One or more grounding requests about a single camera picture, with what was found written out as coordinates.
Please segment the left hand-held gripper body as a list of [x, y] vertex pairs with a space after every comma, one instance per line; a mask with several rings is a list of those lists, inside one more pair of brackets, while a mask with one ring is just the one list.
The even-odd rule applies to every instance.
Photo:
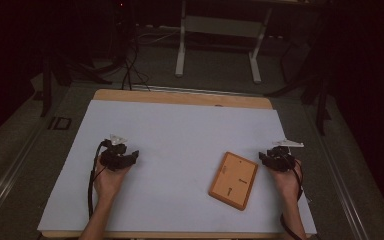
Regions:
[[103, 141], [105, 150], [101, 153], [100, 163], [111, 171], [125, 169], [134, 164], [134, 155], [126, 155], [126, 139], [111, 134]]

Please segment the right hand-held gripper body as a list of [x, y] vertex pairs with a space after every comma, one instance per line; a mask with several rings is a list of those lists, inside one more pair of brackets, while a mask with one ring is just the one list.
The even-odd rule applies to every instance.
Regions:
[[291, 147], [303, 147], [303, 143], [288, 139], [273, 142], [274, 147], [263, 155], [263, 164], [275, 171], [286, 172], [295, 168], [295, 157], [290, 154]]

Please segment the orange wooden board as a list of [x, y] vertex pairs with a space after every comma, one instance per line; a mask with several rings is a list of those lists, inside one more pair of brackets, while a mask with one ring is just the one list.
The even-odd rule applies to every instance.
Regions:
[[[232, 152], [226, 152], [216, 171], [208, 194], [235, 209], [243, 211], [247, 206], [257, 169], [257, 163]], [[239, 179], [245, 180], [247, 184], [240, 182]], [[228, 196], [229, 188], [232, 188], [232, 192]]]

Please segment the person's left hand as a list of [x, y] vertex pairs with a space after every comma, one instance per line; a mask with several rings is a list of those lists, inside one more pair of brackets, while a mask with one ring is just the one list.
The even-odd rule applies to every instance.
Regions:
[[99, 202], [109, 202], [116, 198], [129, 170], [127, 167], [111, 171], [100, 163], [97, 164], [94, 185]]

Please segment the person's right hand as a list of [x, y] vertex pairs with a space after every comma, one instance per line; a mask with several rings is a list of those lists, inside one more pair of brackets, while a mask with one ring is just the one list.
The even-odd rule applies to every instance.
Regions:
[[302, 164], [295, 160], [295, 168], [286, 172], [270, 170], [275, 181], [276, 188], [284, 201], [297, 203], [302, 194]]

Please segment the black metal stand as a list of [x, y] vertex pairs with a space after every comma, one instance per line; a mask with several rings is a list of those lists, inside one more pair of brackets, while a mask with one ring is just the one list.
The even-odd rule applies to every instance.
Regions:
[[326, 119], [326, 103], [331, 70], [329, 69], [332, 55], [323, 43], [314, 43], [308, 51], [303, 64], [292, 80], [283, 88], [265, 93], [267, 97], [279, 97], [295, 89], [303, 87], [300, 101], [304, 105], [317, 101], [315, 125], [318, 132], [324, 136], [324, 121]]
[[43, 52], [43, 77], [42, 77], [42, 113], [45, 117], [52, 106], [52, 82], [51, 77], [55, 76], [57, 82], [63, 86], [71, 83], [71, 76], [68, 73], [67, 66], [83, 74], [88, 80], [99, 84], [110, 84], [110, 81], [100, 78], [92, 70], [88, 70], [80, 63], [70, 59], [58, 49], [45, 50]]

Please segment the black rectangular floor frame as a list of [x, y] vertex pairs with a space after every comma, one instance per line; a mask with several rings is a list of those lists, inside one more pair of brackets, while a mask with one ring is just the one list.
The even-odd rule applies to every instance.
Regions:
[[68, 130], [72, 124], [71, 118], [53, 117], [49, 123], [48, 130]]

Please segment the metal floor rail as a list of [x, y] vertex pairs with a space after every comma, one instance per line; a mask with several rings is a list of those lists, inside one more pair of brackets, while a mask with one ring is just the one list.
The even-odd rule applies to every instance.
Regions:
[[48, 118], [40, 118], [39, 121], [34, 126], [32, 132], [24, 140], [23, 144], [19, 147], [19, 151], [14, 156], [11, 164], [7, 171], [3, 174], [0, 179], [0, 207], [5, 201], [7, 195], [11, 191], [19, 172], [21, 171], [25, 159], [30, 153], [32, 147], [35, 144], [35, 141], [41, 135], [41, 133], [47, 128], [49, 123]]
[[216, 91], [216, 90], [200, 90], [189, 88], [162, 87], [162, 86], [145, 86], [132, 85], [132, 90], [149, 91], [149, 92], [170, 92], [170, 93], [191, 93], [191, 94], [206, 94], [206, 95], [226, 95], [226, 96], [243, 96], [243, 97], [264, 97], [263, 94]]
[[354, 137], [335, 108], [328, 111], [330, 119], [324, 122], [324, 135], [316, 127], [315, 107], [305, 106], [304, 111], [352, 239], [374, 240], [370, 230], [373, 181]]

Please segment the white metal desk frame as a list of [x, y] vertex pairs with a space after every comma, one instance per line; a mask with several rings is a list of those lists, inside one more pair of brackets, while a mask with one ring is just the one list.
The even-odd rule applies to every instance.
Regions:
[[252, 78], [255, 84], [260, 84], [262, 78], [257, 62], [257, 56], [264, 40], [269, 20], [272, 15], [272, 7], [269, 7], [264, 14], [262, 22], [242, 21], [233, 19], [213, 18], [204, 16], [189, 15], [187, 13], [187, 0], [181, 1], [180, 18], [180, 42], [175, 67], [175, 76], [182, 77], [185, 66], [186, 45], [185, 37], [187, 32], [226, 35], [235, 37], [254, 38], [255, 47], [248, 53], [248, 59]]

